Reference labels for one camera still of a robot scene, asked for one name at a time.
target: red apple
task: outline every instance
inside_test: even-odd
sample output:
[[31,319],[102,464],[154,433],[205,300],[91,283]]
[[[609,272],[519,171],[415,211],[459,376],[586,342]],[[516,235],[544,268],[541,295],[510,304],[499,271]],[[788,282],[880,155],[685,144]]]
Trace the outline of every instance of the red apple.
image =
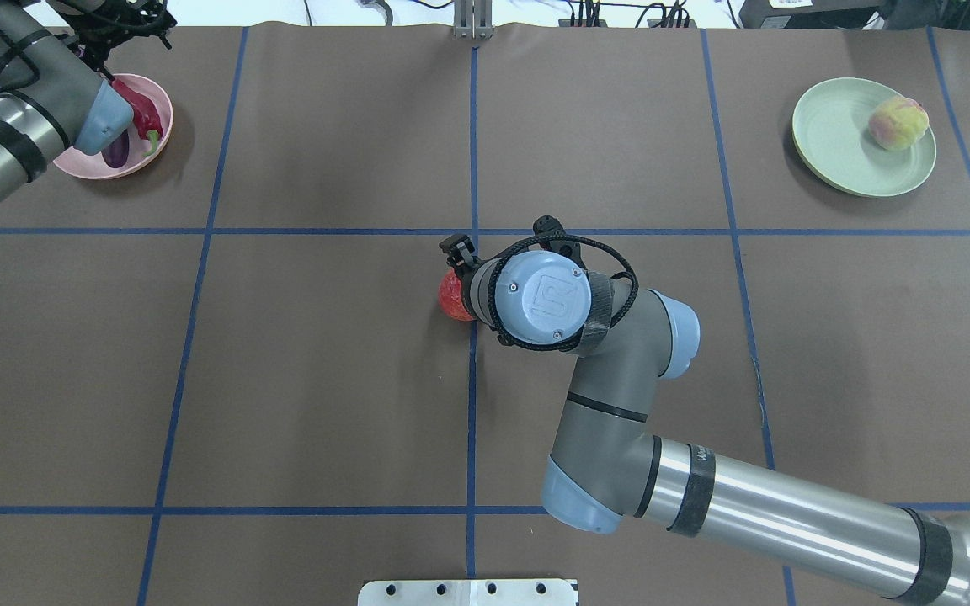
[[454,269],[448,268],[444,279],[440,280],[440,291],[436,293],[436,299],[440,300],[440,308],[449,318],[462,322],[474,322],[474,317],[462,305],[462,283],[458,276],[455,276]]

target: red chili pepper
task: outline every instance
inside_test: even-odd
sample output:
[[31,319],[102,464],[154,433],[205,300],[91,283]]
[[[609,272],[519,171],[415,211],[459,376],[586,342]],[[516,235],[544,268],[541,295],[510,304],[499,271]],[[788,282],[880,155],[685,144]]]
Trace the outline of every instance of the red chili pepper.
[[142,93],[126,86],[120,79],[111,82],[111,87],[134,108],[134,126],[137,127],[137,133],[152,143],[152,149],[145,155],[155,153],[159,139],[163,138],[163,126],[159,123],[159,112],[155,110],[155,104]]

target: pink plate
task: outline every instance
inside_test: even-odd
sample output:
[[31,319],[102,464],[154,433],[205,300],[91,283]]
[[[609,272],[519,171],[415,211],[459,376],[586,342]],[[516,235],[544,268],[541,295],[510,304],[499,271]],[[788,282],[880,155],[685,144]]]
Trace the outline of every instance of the pink plate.
[[130,133],[130,155],[126,158],[125,164],[119,168],[111,168],[107,165],[107,162],[104,162],[103,154],[85,155],[70,148],[65,150],[58,158],[55,158],[55,166],[61,169],[63,173],[81,179],[118,179],[118,177],[130,175],[130,173],[138,172],[138,170],[144,168],[149,162],[155,160],[157,155],[163,153],[163,149],[167,146],[167,139],[170,139],[170,130],[174,126],[174,108],[170,104],[170,97],[167,96],[166,91],[147,77],[137,76],[134,73],[116,73],[115,77],[125,82],[134,91],[151,99],[152,103],[155,104],[155,110],[159,114],[159,123],[163,126],[163,138],[159,139],[155,153],[145,157],[152,143],[147,139],[142,139],[137,133],[137,127],[130,122],[130,126],[126,127],[127,133]]

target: eggplant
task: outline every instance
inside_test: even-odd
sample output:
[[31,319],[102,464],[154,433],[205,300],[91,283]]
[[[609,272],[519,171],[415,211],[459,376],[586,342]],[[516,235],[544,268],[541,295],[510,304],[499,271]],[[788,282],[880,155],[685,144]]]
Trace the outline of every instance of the eggplant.
[[130,130],[122,131],[118,139],[115,139],[110,146],[101,152],[104,154],[104,162],[111,168],[123,168],[126,165],[126,158],[130,157]]

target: green plate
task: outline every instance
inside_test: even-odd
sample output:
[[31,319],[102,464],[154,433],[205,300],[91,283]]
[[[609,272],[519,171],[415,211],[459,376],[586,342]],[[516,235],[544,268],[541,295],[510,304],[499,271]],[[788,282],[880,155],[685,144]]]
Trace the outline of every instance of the green plate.
[[874,108],[894,95],[892,88],[859,77],[813,85],[792,112],[800,157],[825,183],[850,194],[887,197],[918,188],[935,169],[935,134],[928,128],[911,148],[887,151],[866,129]]

